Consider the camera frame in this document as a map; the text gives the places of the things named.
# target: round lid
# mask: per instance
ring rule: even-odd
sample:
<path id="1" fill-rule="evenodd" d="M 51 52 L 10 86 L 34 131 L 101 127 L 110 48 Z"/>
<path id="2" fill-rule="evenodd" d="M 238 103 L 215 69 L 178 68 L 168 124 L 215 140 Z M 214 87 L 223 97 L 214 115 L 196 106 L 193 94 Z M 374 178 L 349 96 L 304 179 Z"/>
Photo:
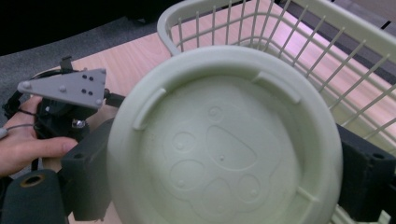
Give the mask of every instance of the round lid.
<path id="1" fill-rule="evenodd" d="M 255 49 L 207 47 L 153 69 L 108 142 L 124 223 L 328 223 L 342 171 L 335 122 L 313 86 Z"/>

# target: wooden table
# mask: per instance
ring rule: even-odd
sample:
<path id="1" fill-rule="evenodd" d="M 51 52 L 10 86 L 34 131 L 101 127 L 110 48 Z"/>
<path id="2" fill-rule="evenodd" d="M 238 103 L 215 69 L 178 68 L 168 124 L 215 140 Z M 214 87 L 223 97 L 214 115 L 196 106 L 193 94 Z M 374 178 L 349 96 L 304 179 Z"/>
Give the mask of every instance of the wooden table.
<path id="1" fill-rule="evenodd" d="M 254 1 L 248 2 L 247 7 L 254 10 Z M 225 13 L 218 13 L 218 17 L 225 17 Z M 295 20 L 292 16 L 287 15 L 290 20 Z M 307 32 L 309 28 L 301 25 L 302 29 L 306 29 Z M 285 41 L 285 37 L 282 35 L 282 30 L 280 32 L 276 32 L 276 39 L 280 42 Z M 296 39 L 292 39 L 291 41 L 295 42 L 296 46 L 302 45 L 304 43 L 304 38 L 301 36 L 296 36 Z M 322 38 L 321 36 L 315 36 L 319 41 L 324 44 L 328 43 L 327 40 Z M 318 57 L 320 54 L 319 49 L 312 48 L 308 54 L 305 54 L 302 58 L 303 62 L 312 63 L 312 61 Z M 76 69 L 95 69 L 95 68 L 105 68 L 107 72 L 106 77 L 106 87 L 110 89 L 110 91 L 127 95 L 128 92 L 134 87 L 134 85 L 152 68 L 157 66 L 158 64 L 164 62 L 167 59 L 170 59 L 171 55 L 168 52 L 165 45 L 162 43 L 157 34 L 147 35 L 142 38 L 136 39 L 134 41 L 116 46 L 112 49 L 107 49 L 98 53 L 95 53 L 86 58 L 82 58 L 76 61 L 73 61 L 72 64 Z M 338 65 L 332 59 L 328 59 L 326 66 L 317 67 L 316 70 L 324 71 L 323 73 L 328 73 L 327 71 L 332 71 L 334 67 L 336 68 Z M 354 81 L 356 78 L 354 75 L 351 75 L 353 78 L 347 78 L 339 81 L 339 86 L 337 88 L 342 88 L 345 81 Z M 388 85 L 382 80 L 378 80 L 384 85 Z M 89 123 L 91 127 L 94 129 L 103 121 L 115 117 L 117 113 L 117 109 L 110 106 L 103 106 L 100 111 L 92 116 L 89 119 Z M 70 217 L 71 223 L 86 223 L 86 222 L 76 222 Z M 120 220 L 117 216 L 117 213 L 114 209 L 114 206 L 111 204 L 107 210 L 105 220 L 103 222 L 96 221 L 94 223 L 120 223 Z"/>

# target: hole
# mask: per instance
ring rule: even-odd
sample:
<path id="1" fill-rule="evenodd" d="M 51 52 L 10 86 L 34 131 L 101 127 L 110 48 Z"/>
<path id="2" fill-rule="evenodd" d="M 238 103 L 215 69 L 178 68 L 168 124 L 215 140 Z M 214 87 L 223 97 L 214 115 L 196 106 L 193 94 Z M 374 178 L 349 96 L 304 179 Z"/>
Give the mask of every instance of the hole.
<path id="1" fill-rule="evenodd" d="M 377 158 L 377 159 L 380 159 L 380 160 L 384 160 L 385 159 L 385 157 L 383 155 L 379 154 L 379 153 L 374 153 L 373 156 L 375 158 Z"/>
<path id="2" fill-rule="evenodd" d="M 74 159 L 81 159 L 81 158 L 83 158 L 83 157 L 84 157 L 84 154 L 78 153 L 78 154 L 76 154 L 73 158 L 74 158 Z"/>
<path id="3" fill-rule="evenodd" d="M 43 180 L 45 179 L 44 175 L 34 175 L 34 176 L 30 176 L 26 179 L 24 179 L 21 182 L 21 187 L 23 188 L 30 188 L 33 186 L 38 185 L 39 183 L 41 183 Z"/>

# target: human hand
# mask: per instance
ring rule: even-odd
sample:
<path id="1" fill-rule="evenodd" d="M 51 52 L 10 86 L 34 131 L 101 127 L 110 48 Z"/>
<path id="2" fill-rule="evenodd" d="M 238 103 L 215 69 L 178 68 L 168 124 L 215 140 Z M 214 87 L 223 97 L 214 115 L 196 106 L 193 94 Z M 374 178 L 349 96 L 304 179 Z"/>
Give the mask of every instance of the human hand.
<path id="1" fill-rule="evenodd" d="M 20 109 L 35 114 L 40 102 L 41 98 L 34 96 Z M 34 123 L 34 116 L 18 112 L 4 128 Z M 62 157 L 76 144 L 76 140 L 67 137 L 37 139 L 33 125 L 10 129 L 8 135 L 0 139 L 0 177 L 17 173 L 37 158 Z"/>

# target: white wire basket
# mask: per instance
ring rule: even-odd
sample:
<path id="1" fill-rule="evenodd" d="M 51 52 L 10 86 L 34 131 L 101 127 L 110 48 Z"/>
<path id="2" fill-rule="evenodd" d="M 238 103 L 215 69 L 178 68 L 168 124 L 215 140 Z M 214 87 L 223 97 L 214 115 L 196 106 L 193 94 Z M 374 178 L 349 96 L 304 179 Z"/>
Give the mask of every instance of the white wire basket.
<path id="1" fill-rule="evenodd" d="M 291 16 L 290 6 L 301 13 Z M 333 36 L 322 33 L 327 27 Z M 162 14 L 158 34 L 172 55 L 212 45 L 273 54 L 317 88 L 339 125 L 396 156 L 396 84 L 378 75 L 396 77 L 396 38 L 331 2 L 188 0 Z M 379 220 L 388 222 L 386 214 Z M 337 208 L 331 223 L 354 222 Z"/>

